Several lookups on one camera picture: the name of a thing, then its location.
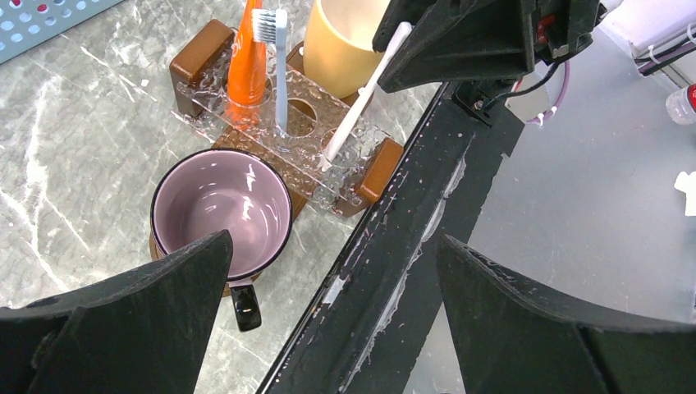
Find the yellow cup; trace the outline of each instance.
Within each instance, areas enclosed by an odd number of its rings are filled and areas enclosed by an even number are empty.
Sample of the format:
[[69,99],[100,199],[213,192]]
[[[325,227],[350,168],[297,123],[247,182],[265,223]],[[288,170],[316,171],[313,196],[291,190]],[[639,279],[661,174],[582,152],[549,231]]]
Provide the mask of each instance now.
[[342,99],[382,60],[372,38],[389,0],[315,0],[304,37],[304,74]]

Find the orange toothbrush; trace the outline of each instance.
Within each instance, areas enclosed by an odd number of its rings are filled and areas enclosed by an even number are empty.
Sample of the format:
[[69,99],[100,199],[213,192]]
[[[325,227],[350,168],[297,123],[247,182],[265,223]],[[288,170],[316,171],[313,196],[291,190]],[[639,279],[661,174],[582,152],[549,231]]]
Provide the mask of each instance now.
[[263,7],[263,0],[247,0],[239,33],[232,45],[232,60],[227,78],[227,95],[235,103],[229,106],[233,125],[258,120],[258,108],[266,89],[266,44],[254,42],[252,12]]

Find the perforated gray tray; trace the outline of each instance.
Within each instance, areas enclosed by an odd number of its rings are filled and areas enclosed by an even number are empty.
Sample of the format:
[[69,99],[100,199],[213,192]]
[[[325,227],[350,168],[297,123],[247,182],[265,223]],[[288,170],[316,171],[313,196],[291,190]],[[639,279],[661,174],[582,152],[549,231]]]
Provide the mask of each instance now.
[[0,0],[0,64],[123,0]]

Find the white toothbrush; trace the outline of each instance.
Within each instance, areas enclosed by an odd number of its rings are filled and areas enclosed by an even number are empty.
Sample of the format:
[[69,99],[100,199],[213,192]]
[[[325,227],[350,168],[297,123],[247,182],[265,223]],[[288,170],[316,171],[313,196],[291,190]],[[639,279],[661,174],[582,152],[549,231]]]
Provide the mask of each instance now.
[[341,124],[338,126],[325,148],[322,157],[322,171],[326,171],[331,166],[331,161],[336,157],[339,149],[341,149],[341,146],[346,142],[350,131],[353,130],[353,126],[355,126],[363,108],[365,108],[365,105],[368,103],[369,97],[372,95],[375,88],[377,88],[379,77],[382,76],[382,73],[387,68],[387,64],[389,64],[389,61],[394,57],[396,51],[404,43],[412,29],[413,26],[411,26],[409,22],[401,22],[399,27],[396,28],[396,32],[394,32],[394,35],[389,40],[387,51],[384,53],[382,60],[377,65],[377,68],[374,70],[374,73],[365,87],[359,90],[358,99],[355,100],[353,107],[350,107],[350,111],[348,111],[346,117],[343,118],[343,121],[341,121]]

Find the black mug handle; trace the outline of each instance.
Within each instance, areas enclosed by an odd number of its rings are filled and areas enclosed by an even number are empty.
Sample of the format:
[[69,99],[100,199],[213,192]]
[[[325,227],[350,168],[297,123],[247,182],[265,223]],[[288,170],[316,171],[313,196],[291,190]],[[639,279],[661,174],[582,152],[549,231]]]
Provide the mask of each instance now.
[[261,311],[256,292],[251,285],[230,288],[235,303],[235,316],[240,331],[249,331],[261,326]]

